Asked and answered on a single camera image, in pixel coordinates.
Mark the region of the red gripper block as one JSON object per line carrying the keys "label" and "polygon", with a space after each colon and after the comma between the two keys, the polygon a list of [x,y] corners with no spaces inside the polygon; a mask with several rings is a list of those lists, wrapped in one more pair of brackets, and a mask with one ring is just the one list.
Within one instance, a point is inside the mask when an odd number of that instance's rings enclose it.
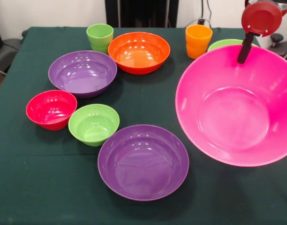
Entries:
{"label": "red gripper block", "polygon": [[271,1],[257,1],[248,4],[242,14],[242,27],[246,32],[242,48],[237,58],[239,64],[244,64],[252,48],[254,35],[269,36],[281,25],[281,9]]}

